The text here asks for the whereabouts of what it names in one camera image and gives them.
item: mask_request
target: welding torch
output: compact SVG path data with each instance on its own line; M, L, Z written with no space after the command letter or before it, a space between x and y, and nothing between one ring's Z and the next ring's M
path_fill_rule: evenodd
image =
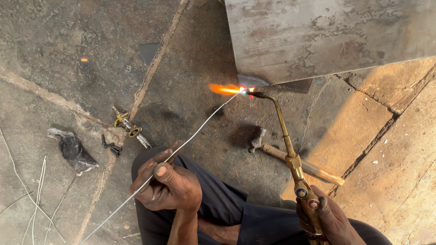
M251 92L249 90L242 91L243 94L252 95L261 99L269 99L274 102L274 105L277 110L277 115L279 116L280 125L283 131L283 139L285 141L286 150L288 152L285 157L285 162L288 168L291 169L292 178L295 183L294 192L295 195L301 200L301 204L304 210L304 213L309 217L310 222L315 228L315 234L309 235L308 240L310 245L328 245L327 239L322 233L320 219L318 213L316 211L320 206L320 201L318 197L313 193L310 185L304 179L303 169L301 167L301 159L300 156L294 151L292 146L291 137L288 134L288 130L286 129L285 121L283 120L283 114L280 110L279 103L276 98L267 95L263 92Z

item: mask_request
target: concrete floor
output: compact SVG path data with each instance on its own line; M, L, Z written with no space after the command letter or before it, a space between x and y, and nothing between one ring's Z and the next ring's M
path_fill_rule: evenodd
M0 10L0 126L24 184L37 190L47 156L41 207L51 216L74 177L49 127L73 131L99 163L75 180L53 219L66 244L78 244L129 196L130 166L144 147L111 126L112 105L130 111L153 146L167 145L189 138L226 100L208 83L237 81L225 9L216 0L6 0ZM260 89L282 104L302 158L346 178L342 187L313 176L309 182L394 244L436 242L429 229L436 218L435 62L316 78L307 95ZM289 208L286 200L295 197L287 167L247 151L255 126L284 150L273 105L240 96L184 153L249 191L251 203ZM123 145L119 158L101 146L102 133ZM0 148L2 211L25 190L3 142ZM21 244L33 212L24 198L2 214L0 244ZM37 244L48 224L38 212ZM115 243L140 244L133 201L87 242ZM64 244L53 228L47 244Z

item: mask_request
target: plastic bag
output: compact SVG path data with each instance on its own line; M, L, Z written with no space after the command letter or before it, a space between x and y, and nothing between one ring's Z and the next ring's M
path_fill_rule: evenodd
M58 139L62 157L67 160L78 176L99 166L86 150L83 149L79 139L73 133L50 128L48 129L48 136Z

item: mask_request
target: hand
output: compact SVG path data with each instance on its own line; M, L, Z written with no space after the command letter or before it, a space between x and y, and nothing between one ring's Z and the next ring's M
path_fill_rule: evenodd
M146 208L152 211L183 209L196 213L200 207L202 195L197 177L185 168L174 166L173 159L180 150L167 163L163 162L182 144L183 141L177 141L168 150L149 159L138 170L138 177L130 186L131 193L141 187L151 175L156 178L135 195Z
M365 242L351 226L342 209L318 187L310 186L320 200L320 207L317 209L320 217L321 229L329 242L333 245L365 245ZM301 200L297 198L297 215L300 218L300 225L304 231L314 234L315 229L310 224L309 217L304 213Z

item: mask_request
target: wooden hammer handle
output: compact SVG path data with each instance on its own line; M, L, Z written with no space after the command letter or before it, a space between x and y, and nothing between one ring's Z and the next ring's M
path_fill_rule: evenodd
M264 152L268 153L271 156L275 156L278 159L285 160L286 152L281 151L265 142L262 141L262 145L260 146L260 149ZM310 174L313 174L315 176L318 176L321 179L327 180L330 183L333 183L337 186L342 186L345 182L345 180L337 175L334 175L330 172L327 172L323 169L318 168L317 166L306 162L305 160L301 159L301 165L302 169Z

